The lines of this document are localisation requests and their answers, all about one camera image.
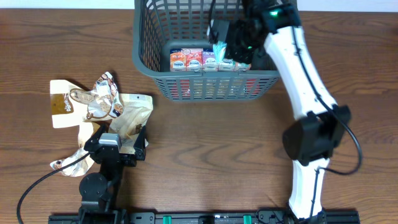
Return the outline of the orange pasta bag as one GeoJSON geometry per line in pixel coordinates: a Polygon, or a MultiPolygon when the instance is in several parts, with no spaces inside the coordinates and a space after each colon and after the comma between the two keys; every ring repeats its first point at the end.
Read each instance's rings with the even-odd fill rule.
{"type": "Polygon", "coordinates": [[[255,79],[198,79],[168,81],[173,100],[240,100],[260,94],[262,86],[255,79]]]}

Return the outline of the white teal small packet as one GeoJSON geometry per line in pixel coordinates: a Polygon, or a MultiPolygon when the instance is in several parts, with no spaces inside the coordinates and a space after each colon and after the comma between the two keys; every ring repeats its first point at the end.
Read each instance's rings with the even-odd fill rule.
{"type": "Polygon", "coordinates": [[[216,44],[213,44],[213,52],[217,63],[221,63],[223,61],[226,47],[227,43],[222,41],[218,41],[216,44]]]}

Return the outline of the beige pantry snack pouch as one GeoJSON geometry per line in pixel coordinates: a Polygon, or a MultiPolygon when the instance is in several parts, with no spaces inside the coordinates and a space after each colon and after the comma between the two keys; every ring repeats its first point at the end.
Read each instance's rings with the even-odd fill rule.
{"type": "Polygon", "coordinates": [[[50,107],[54,128],[78,126],[107,115],[101,98],[67,80],[50,81],[50,107]]]}

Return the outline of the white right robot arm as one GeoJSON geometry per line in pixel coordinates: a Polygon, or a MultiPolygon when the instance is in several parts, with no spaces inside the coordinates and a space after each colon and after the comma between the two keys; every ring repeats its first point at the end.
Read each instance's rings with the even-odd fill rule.
{"type": "Polygon", "coordinates": [[[351,113],[325,88],[305,43],[294,1],[136,0],[132,59],[172,101],[252,100],[277,80],[287,90],[294,124],[282,135],[293,162],[286,210],[261,210],[244,223],[358,223],[356,211],[322,208],[323,176],[348,132],[351,113]],[[207,72],[172,53],[211,49],[225,42],[226,57],[250,70],[207,72]]]}

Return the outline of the multicolour tissue pack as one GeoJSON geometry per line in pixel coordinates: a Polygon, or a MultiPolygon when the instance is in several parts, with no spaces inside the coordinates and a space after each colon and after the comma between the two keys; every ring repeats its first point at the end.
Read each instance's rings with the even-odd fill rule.
{"type": "Polygon", "coordinates": [[[220,51],[213,49],[172,49],[170,50],[171,72],[245,72],[251,64],[221,59],[220,51]]]}

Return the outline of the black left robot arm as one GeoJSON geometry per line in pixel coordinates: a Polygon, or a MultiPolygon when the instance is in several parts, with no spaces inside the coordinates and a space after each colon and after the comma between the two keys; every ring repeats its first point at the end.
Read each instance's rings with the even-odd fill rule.
{"type": "Polygon", "coordinates": [[[79,224],[127,224],[130,222],[125,209],[116,208],[116,199],[121,186],[123,170],[134,167],[134,155],[121,152],[121,138],[108,133],[102,125],[87,140],[84,150],[100,165],[98,172],[86,175],[80,182],[82,196],[79,209],[79,224]]]}

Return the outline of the clear cookie snack bag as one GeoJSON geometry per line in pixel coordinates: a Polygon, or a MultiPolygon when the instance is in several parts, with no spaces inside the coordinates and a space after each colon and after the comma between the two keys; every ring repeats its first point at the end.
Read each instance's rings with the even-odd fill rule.
{"type": "Polygon", "coordinates": [[[124,112],[114,77],[109,72],[103,73],[97,79],[92,90],[73,88],[69,97],[86,106],[86,119],[113,119],[124,112]]]}

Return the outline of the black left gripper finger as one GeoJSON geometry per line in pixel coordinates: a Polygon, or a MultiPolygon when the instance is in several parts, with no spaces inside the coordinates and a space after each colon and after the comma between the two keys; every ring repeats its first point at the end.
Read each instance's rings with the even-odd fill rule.
{"type": "Polygon", "coordinates": [[[143,126],[134,143],[134,150],[135,150],[134,155],[137,161],[144,161],[146,158],[145,136],[146,136],[146,127],[143,126]]]}
{"type": "Polygon", "coordinates": [[[85,149],[98,149],[100,147],[100,137],[105,132],[105,125],[101,125],[97,131],[86,141],[85,149]]]}

